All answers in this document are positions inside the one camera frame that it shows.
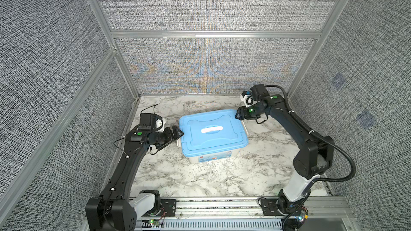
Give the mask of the blue plastic box lid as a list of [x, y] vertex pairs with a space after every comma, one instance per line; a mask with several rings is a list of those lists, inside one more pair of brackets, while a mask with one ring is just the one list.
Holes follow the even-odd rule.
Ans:
[[182, 153], [192, 163], [230, 158], [248, 145], [243, 122], [236, 110], [218, 110], [186, 115], [179, 120]]

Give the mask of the white plastic storage box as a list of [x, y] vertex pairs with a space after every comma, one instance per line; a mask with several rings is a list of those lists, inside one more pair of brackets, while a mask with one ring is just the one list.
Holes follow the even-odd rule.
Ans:
[[248, 145], [246, 128], [239, 120], [194, 121], [180, 129], [184, 135], [178, 145], [192, 164], [236, 157]]

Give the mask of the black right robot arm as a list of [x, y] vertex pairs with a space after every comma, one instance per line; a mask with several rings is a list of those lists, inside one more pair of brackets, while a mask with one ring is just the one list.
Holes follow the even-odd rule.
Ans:
[[289, 105], [288, 97], [270, 95], [269, 85], [258, 84], [240, 94], [245, 104], [237, 109], [235, 117], [239, 120], [257, 121], [261, 115], [274, 118], [291, 136], [299, 148], [293, 159], [294, 173], [287, 186], [280, 190], [277, 209], [287, 215], [296, 211], [308, 198], [311, 187], [332, 165], [334, 150], [326, 141], [311, 136], [312, 130], [304, 127], [302, 121]]

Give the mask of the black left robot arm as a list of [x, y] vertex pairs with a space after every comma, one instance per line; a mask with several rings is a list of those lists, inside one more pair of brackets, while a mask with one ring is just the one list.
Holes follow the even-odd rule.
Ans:
[[140, 122], [124, 137], [124, 149], [113, 175], [98, 197], [85, 206], [91, 231], [132, 231], [144, 215], [162, 210], [157, 190], [143, 190], [133, 201], [131, 188], [137, 170], [147, 153], [160, 151], [184, 136], [177, 126], [165, 127], [164, 119], [154, 113], [141, 113]]

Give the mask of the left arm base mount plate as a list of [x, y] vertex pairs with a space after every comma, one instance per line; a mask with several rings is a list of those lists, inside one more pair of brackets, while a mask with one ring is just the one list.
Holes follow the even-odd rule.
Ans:
[[161, 217], [174, 217], [176, 215], [176, 209], [176, 199], [161, 199]]

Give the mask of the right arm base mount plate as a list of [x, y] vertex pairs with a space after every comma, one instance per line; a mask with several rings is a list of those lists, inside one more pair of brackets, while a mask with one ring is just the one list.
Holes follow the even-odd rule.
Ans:
[[281, 216], [277, 207], [277, 199], [261, 197], [258, 199], [264, 216]]

